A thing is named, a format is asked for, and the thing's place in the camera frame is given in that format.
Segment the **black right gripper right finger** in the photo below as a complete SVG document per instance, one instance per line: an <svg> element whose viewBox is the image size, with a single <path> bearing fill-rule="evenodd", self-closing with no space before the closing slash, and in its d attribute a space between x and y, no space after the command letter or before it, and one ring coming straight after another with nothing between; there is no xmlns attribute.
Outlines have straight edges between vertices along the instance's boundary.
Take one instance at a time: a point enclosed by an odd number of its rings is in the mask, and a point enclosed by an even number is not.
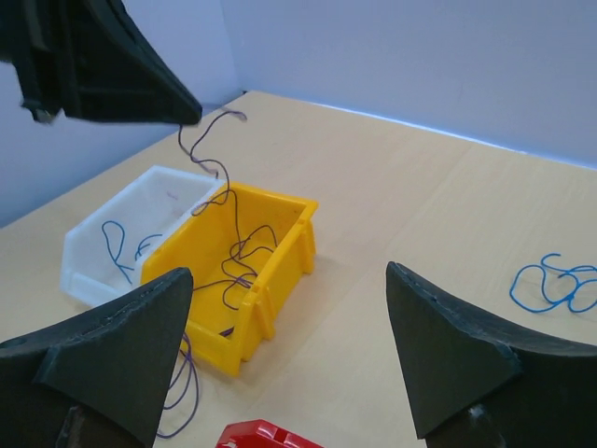
<svg viewBox="0 0 597 448"><path fill-rule="evenodd" d="M395 262L386 302L427 446L595 446L595 346L510 322Z"/></svg>

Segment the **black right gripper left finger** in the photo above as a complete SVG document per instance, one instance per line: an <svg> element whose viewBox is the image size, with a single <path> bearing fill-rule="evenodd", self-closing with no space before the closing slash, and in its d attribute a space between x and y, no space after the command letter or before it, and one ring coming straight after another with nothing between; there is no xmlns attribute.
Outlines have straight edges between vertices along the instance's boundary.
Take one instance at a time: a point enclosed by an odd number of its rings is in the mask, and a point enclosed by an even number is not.
<svg viewBox="0 0 597 448"><path fill-rule="evenodd" d="M192 296L187 268L1 344L4 447L150 447Z"/></svg>

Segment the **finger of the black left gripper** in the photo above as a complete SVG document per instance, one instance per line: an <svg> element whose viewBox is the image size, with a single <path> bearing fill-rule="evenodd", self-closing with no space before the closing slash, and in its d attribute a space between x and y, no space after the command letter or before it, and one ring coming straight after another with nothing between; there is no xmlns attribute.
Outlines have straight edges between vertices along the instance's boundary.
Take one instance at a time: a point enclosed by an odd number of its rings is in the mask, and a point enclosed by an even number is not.
<svg viewBox="0 0 597 448"><path fill-rule="evenodd" d="M194 125L202 106L120 1L4 1L1 60L35 121Z"/></svg>

